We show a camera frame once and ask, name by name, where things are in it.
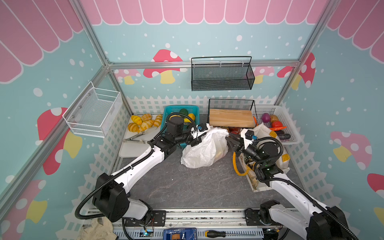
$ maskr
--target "hanging black basket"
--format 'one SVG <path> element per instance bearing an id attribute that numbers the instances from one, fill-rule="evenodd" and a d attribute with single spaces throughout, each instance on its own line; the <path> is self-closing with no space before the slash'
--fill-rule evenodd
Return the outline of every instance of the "hanging black basket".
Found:
<path id="1" fill-rule="evenodd" d="M 251 90 L 250 56 L 192 58 L 192 91 Z"/>

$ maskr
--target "white polka dot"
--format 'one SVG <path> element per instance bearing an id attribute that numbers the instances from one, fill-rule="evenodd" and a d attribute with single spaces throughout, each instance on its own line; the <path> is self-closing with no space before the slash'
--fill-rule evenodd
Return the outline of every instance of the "white polka dot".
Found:
<path id="1" fill-rule="evenodd" d="M 59 151 L 56 152 L 55 154 L 55 161 L 58 163 L 61 163 L 61 160 L 63 158 L 63 149 L 60 149 Z"/>
<path id="2" fill-rule="evenodd" d="M 11 222 L 8 220 L 4 220 L 1 222 L 0 226 L 1 226 L 1 233 L 4 234 L 8 230 L 8 228 L 11 226 Z"/>
<path id="3" fill-rule="evenodd" d="M 43 188 L 45 187 L 46 184 L 47 184 L 47 181 L 46 181 L 46 180 L 41 180 L 41 181 L 39 182 L 39 184 L 37 184 L 37 187 L 38 187 L 39 189 L 43 189 Z"/>
<path id="4" fill-rule="evenodd" d="M 343 137 L 349 137 L 351 134 L 349 132 L 341 132 Z"/>
<path id="5" fill-rule="evenodd" d="M 28 203 L 28 200 L 23 198 L 17 201 L 15 207 L 16 209 L 23 209 L 27 205 L 27 203 Z"/>
<path id="6" fill-rule="evenodd" d="M 358 167 L 359 167 L 361 170 L 365 170 L 365 164 L 362 163 L 362 162 L 358 162 Z"/>
<path id="7" fill-rule="evenodd" d="M 333 140 L 335 143 L 337 143 L 338 145 L 341 145 L 341 140 L 336 138 L 335 140 Z"/>
<path id="8" fill-rule="evenodd" d="M 372 154 L 372 147 L 371 146 L 366 146 L 365 147 L 365 152 L 368 154 Z"/>
<path id="9" fill-rule="evenodd" d="M 304 64 L 304 66 L 301 68 L 301 72 L 305 73 L 305 71 L 307 71 L 307 65 Z"/>
<path id="10" fill-rule="evenodd" d="M 176 53 L 174 53 L 174 52 L 170 52 L 169 55 L 172 58 L 177 58 L 178 57 L 178 55 Z"/>
<path id="11" fill-rule="evenodd" d="M 356 152 L 357 150 L 359 150 L 359 145 L 357 145 L 356 143 L 352 143 L 351 150 Z"/>
<path id="12" fill-rule="evenodd" d="M 40 89 L 40 88 L 34 88 L 33 89 L 33 94 L 36 96 L 36 97 L 41 97 L 43 95 L 43 91 Z"/>
<path id="13" fill-rule="evenodd" d="M 9 176 L 7 176 L 6 178 L 5 178 L 5 182 L 6 183 L 10 183 L 10 182 L 12 182 L 12 180 L 15 178 L 15 176 L 13 176 L 13 175 L 9 175 Z"/>
<path id="14" fill-rule="evenodd" d="M 55 116 L 60 116 L 61 115 L 61 108 L 52 108 L 51 113 Z"/>

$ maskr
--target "blue tray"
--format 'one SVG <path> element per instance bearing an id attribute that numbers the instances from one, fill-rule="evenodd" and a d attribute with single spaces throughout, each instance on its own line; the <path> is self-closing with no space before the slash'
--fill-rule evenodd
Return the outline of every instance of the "blue tray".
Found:
<path id="1" fill-rule="evenodd" d="M 200 124 L 200 109 L 198 106 L 193 106 L 193 105 L 171 105 L 171 106 L 166 106 L 164 108 L 164 113 L 163 113 L 163 120 L 161 122 L 161 126 L 160 126 L 160 129 L 163 129 L 165 123 L 166 123 L 166 119 L 167 119 L 167 116 L 171 113 L 178 113 L 180 112 L 180 110 L 182 108 L 185 108 L 188 110 L 188 114 L 189 113 L 193 113 L 196 117 L 195 119 L 195 124 L 196 125 L 199 125 Z M 185 131 L 187 129 L 187 125 L 184 125 L 184 129 L 183 131 Z M 183 144 L 180 144 L 180 146 L 182 147 L 186 147 L 187 145 L 185 143 Z"/>

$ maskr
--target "white plastic bag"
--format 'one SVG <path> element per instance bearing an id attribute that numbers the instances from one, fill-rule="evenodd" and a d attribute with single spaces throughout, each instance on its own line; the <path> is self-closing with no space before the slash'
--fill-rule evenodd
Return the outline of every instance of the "white plastic bag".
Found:
<path id="1" fill-rule="evenodd" d="M 187 145 L 183 150 L 181 164 L 189 168 L 209 167 L 228 152 L 228 131 L 214 127 L 205 136 L 202 142 L 194 147 Z"/>

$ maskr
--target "white plastic basket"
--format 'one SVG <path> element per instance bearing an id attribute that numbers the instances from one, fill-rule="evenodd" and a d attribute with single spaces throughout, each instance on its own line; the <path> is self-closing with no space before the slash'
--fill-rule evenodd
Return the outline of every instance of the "white plastic basket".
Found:
<path id="1" fill-rule="evenodd" d="M 288 112 L 281 106 L 274 105 L 255 105 L 257 113 L 257 123 L 262 123 L 262 115 L 264 113 L 276 115 L 283 126 L 286 126 L 286 129 L 283 129 L 285 133 L 291 135 L 290 139 L 280 140 L 283 145 L 298 144 L 300 142 L 300 134 L 296 129 L 296 126 L 293 124 L 292 119 L 289 117 Z M 270 122 L 264 123 L 267 127 L 272 127 Z"/>
<path id="2" fill-rule="evenodd" d="M 63 114 L 74 134 L 105 137 L 122 105 L 120 92 L 90 82 Z"/>

